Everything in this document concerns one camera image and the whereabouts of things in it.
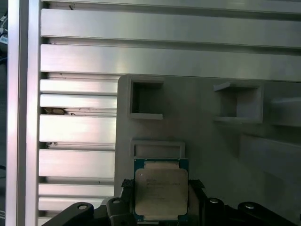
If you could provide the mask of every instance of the gray panel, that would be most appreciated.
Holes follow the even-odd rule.
[[[44,72],[301,81],[299,62],[300,56],[286,55],[101,46],[41,46],[41,70]]]
[[[165,76],[162,95],[157,97],[161,101],[163,120],[132,120],[127,117],[131,76],[122,76],[118,85],[116,195],[122,180],[133,177],[134,158],[128,154],[131,140],[183,141],[190,178],[201,179],[208,196],[220,198],[235,208],[240,202],[257,202],[295,223],[300,221],[300,188],[294,189],[283,180],[238,160],[242,133],[270,137],[276,134],[300,141],[300,132],[294,134],[296,131],[291,128],[271,127],[265,123],[215,122],[214,117],[221,112],[221,96],[214,92],[213,85],[228,82],[218,78]],[[301,96],[301,83],[256,83],[264,86],[264,103],[278,96]]]
[[[40,150],[43,177],[114,178],[114,152]]]
[[[40,196],[111,197],[114,186],[39,184]]]
[[[301,127],[301,97],[272,100],[269,113],[274,125]]]
[[[48,211],[63,211],[67,207],[77,202],[88,202],[94,206],[99,207],[104,198],[90,198],[90,197],[40,197],[39,198],[39,210]]]
[[[114,144],[116,119],[68,115],[41,115],[41,142]]]
[[[130,155],[136,158],[185,158],[185,143],[132,140]]]
[[[47,0],[55,2],[83,2],[102,4],[129,4],[144,6],[165,6],[165,7],[194,7],[194,8],[216,8],[234,9],[247,11],[272,11],[300,13],[301,4],[296,1],[270,1],[270,0]]]
[[[301,47],[299,27],[295,21],[133,12],[43,9],[41,13],[41,35],[57,37]]]
[[[116,110],[117,97],[41,94],[40,106],[41,107],[93,108],[93,109]]]
[[[42,93],[52,94],[85,94],[85,95],[117,95],[117,82],[113,81],[65,81],[42,79]]]
[[[239,160],[301,185],[301,145],[252,136],[242,136]]]

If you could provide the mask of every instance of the silver metal surface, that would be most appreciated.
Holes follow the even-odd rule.
[[[44,72],[301,81],[299,62],[300,56],[286,55],[101,46],[41,46],[41,70]]]
[[[301,97],[282,98],[270,103],[270,122],[273,125],[301,127]]]
[[[5,225],[24,226],[28,0],[8,4],[8,100]]]
[[[39,210],[48,211],[63,211],[67,207],[77,202],[88,202],[98,208],[104,198],[91,198],[91,197],[40,197],[39,198]]]
[[[114,178],[114,152],[41,149],[39,160],[44,177]]]
[[[41,107],[117,109],[117,97],[89,95],[41,94]]]
[[[85,95],[117,95],[117,82],[115,81],[66,81],[48,80],[40,81],[42,93],[51,94],[85,94]]]
[[[114,144],[116,118],[41,115],[41,142]]]
[[[41,13],[42,36],[93,39],[301,47],[298,27],[295,21],[208,16],[58,9]]]
[[[55,2],[83,2],[100,4],[123,4],[141,6],[164,7],[192,7],[192,8],[216,8],[225,10],[246,10],[262,12],[289,12],[300,13],[301,3],[297,1],[271,1],[271,0],[44,0]]]
[[[39,195],[111,197],[114,195],[114,186],[40,184]]]
[[[253,206],[252,204],[250,204],[250,203],[247,203],[247,204],[245,205],[245,207],[246,207],[247,209],[250,209],[250,210],[254,209],[254,206]]]
[[[40,8],[40,0],[29,0],[25,226],[39,216]]]
[[[218,200],[217,199],[210,199],[209,200],[211,203],[213,203],[213,204],[217,204],[218,203]]]

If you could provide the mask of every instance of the screw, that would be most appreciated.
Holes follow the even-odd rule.
[[[245,204],[245,207],[246,207],[247,209],[250,209],[250,210],[252,210],[252,209],[255,208],[254,205],[252,205],[252,204],[250,204],[250,203]]]
[[[217,204],[218,203],[218,200],[217,199],[210,199],[209,200],[211,203],[213,203],[213,204]]]
[[[80,205],[80,206],[78,207],[78,209],[80,209],[80,210],[84,210],[85,208],[87,208],[86,205]]]

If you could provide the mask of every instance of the metal frame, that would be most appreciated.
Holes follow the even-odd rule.
[[[38,223],[40,124],[40,0],[29,0],[25,225]]]
[[[25,218],[28,0],[8,3],[8,112],[6,225]]]

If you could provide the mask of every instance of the horizontal metal bar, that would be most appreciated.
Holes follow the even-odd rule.
[[[112,145],[116,118],[68,115],[41,115],[41,142],[98,143]]]
[[[226,10],[246,10],[263,12],[289,12],[300,13],[301,4],[296,1],[271,1],[271,0],[43,0],[47,2],[82,2],[99,4],[123,4],[142,6],[163,6],[163,7],[192,7],[211,8]]]
[[[301,47],[299,26],[296,21],[133,12],[43,9],[41,13],[41,35],[47,37]]]
[[[87,39],[87,38],[48,38],[47,44],[56,45],[82,45],[82,46],[110,46],[110,47],[130,47],[130,48],[163,48],[180,49],[193,51],[215,51],[215,52],[234,52],[252,54],[273,54],[273,55],[292,55],[300,56],[301,48],[281,47],[281,46],[254,46],[237,45],[209,42],[170,42],[157,40],[126,40],[126,39]]]
[[[50,94],[84,94],[84,95],[117,95],[117,81],[40,81],[41,93]]]
[[[117,109],[117,97],[41,94],[41,107]]]
[[[301,127],[301,97],[271,101],[269,118],[274,125]]]
[[[39,196],[111,197],[114,186],[39,184]]]
[[[102,46],[41,46],[41,70],[44,72],[301,81],[299,62],[299,56],[286,55]]]
[[[239,160],[291,184],[301,183],[301,145],[242,136]]]
[[[77,202],[88,202],[98,208],[104,198],[67,198],[67,197],[40,197],[39,198],[39,210],[48,211],[63,211],[67,207]]]
[[[41,149],[39,162],[43,177],[114,178],[114,152]]]

